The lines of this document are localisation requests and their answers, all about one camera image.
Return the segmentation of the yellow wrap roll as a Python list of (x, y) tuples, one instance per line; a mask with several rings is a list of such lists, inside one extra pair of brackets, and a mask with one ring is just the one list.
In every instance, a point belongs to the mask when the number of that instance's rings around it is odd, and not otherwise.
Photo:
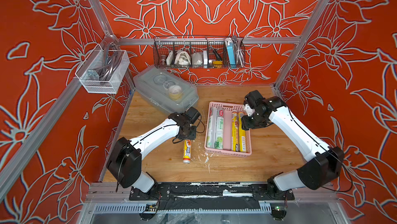
[(238, 112), (232, 112), (232, 151), (239, 152)]
[(244, 116), (244, 112), (238, 112), (238, 124), (239, 124), (239, 151), (246, 153), (247, 152), (247, 144), (246, 144), (246, 131), (243, 130), (243, 122), (242, 117)]
[(184, 141), (184, 154), (183, 154), (183, 163), (189, 164), (191, 162), (191, 140)]

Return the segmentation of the green wrap roll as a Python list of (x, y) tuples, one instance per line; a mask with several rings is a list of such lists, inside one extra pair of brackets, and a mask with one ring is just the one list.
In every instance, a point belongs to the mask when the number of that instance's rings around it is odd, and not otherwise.
[(223, 149), (223, 134), (224, 134), (224, 109), (217, 108), (216, 127), (215, 127), (215, 142), (216, 149)]
[(216, 107), (210, 107), (206, 139), (206, 145), (208, 148), (214, 148), (215, 126), (217, 117), (216, 112)]

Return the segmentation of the pink plastic basket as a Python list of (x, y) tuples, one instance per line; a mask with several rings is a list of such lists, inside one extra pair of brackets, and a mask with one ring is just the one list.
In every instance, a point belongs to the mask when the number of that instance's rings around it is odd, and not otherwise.
[(246, 152), (232, 151), (232, 112), (243, 111), (245, 112), (244, 105), (234, 103), (223, 103), (223, 102), (210, 102), (208, 107), (208, 118), (206, 127), (206, 136), (208, 136), (209, 120), (212, 107), (223, 107), (224, 108), (224, 133), (223, 133), (223, 150), (214, 149), (207, 146), (207, 141), (204, 142), (206, 152), (215, 153), (221, 155), (237, 156), (237, 157), (248, 157), (252, 154), (251, 136), (250, 131), (246, 131)]

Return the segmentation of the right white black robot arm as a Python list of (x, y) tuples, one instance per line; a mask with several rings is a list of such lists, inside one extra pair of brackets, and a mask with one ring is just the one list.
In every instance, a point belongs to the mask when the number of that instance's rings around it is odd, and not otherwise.
[(331, 147), (311, 132), (279, 97), (265, 98), (257, 90), (248, 93), (244, 101), (242, 128), (246, 131), (278, 126), (301, 153), (305, 164), (268, 179), (268, 190), (273, 194), (294, 188), (317, 190), (337, 179), (343, 169), (344, 152)]

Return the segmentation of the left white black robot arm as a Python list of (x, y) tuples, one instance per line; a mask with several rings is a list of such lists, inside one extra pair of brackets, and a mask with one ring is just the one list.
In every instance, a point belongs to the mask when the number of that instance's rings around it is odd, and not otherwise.
[(171, 113), (167, 119), (152, 130), (132, 139), (118, 139), (109, 155), (106, 168), (114, 176), (117, 187), (133, 187), (145, 194), (153, 194), (157, 181), (142, 170), (143, 159), (164, 142), (172, 139), (174, 144), (196, 138), (196, 121), (201, 114), (194, 107), (185, 112)]

